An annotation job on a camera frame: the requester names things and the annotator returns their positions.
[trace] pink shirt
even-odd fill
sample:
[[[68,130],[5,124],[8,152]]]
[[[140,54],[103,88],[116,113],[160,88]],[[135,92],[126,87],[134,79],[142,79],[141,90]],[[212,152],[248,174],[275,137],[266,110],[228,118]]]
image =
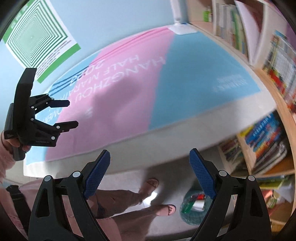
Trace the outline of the pink shirt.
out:
[[[12,168],[14,163],[15,162],[12,159],[12,155],[5,149],[2,142],[0,141],[0,182],[1,183],[3,182],[3,178],[5,178],[6,170]],[[20,187],[20,191],[24,194],[26,201],[28,203],[28,206],[31,210],[32,210],[41,182],[42,182],[42,179],[38,179],[33,182],[24,184],[23,186]],[[78,227],[78,224],[76,222],[76,219],[74,217],[68,196],[64,196],[63,201],[64,201],[65,210],[66,210],[68,220],[71,225],[73,233],[82,236],[80,229]],[[17,227],[17,229],[26,238],[28,238],[18,218],[18,215],[15,211],[10,194],[3,187],[0,187],[0,202],[4,207],[6,213],[10,217],[11,221]],[[88,204],[91,208],[94,203],[88,200]],[[100,227],[103,229],[104,233],[107,235],[110,241],[122,241],[117,224],[112,218],[97,219],[97,222],[99,223]]]

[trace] pink towel section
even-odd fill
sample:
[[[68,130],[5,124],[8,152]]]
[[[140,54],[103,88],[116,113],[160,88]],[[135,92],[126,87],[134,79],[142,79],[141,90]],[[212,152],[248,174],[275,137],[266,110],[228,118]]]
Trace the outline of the pink towel section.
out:
[[[156,28],[104,48],[69,96],[58,122],[77,120],[46,160],[87,153],[148,131],[162,66],[174,33]]]

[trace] leg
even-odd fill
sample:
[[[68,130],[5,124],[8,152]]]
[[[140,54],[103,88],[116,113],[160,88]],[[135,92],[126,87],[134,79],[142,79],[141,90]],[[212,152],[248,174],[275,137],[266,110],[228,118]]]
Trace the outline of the leg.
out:
[[[108,218],[141,203],[158,184],[155,178],[151,178],[142,185],[138,193],[127,190],[97,190],[95,196],[89,198],[89,206],[96,218]]]
[[[158,205],[113,217],[122,241],[145,241],[151,222],[156,216],[169,216],[176,211],[173,205]]]

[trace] brown pants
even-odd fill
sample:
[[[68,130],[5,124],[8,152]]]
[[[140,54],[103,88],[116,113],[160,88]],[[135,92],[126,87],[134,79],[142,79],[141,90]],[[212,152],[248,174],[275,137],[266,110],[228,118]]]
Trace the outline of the brown pants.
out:
[[[90,197],[94,203],[105,209],[104,218],[124,212],[128,207],[136,206],[141,202],[140,195],[126,190],[97,190],[96,195]],[[95,214],[98,205],[91,208]],[[144,241],[157,210],[144,208],[139,211],[124,213],[112,217],[116,222],[122,241]]]

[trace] slipper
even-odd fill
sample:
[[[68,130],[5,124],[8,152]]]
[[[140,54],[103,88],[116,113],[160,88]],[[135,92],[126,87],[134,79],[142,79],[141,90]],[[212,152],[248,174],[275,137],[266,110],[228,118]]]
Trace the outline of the slipper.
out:
[[[159,181],[156,178],[148,179],[140,188],[139,194],[142,196],[142,200],[151,196],[152,192],[158,187]]]
[[[176,211],[176,206],[169,204],[169,205],[159,205],[161,208],[159,211],[157,211],[156,216],[171,216]]]

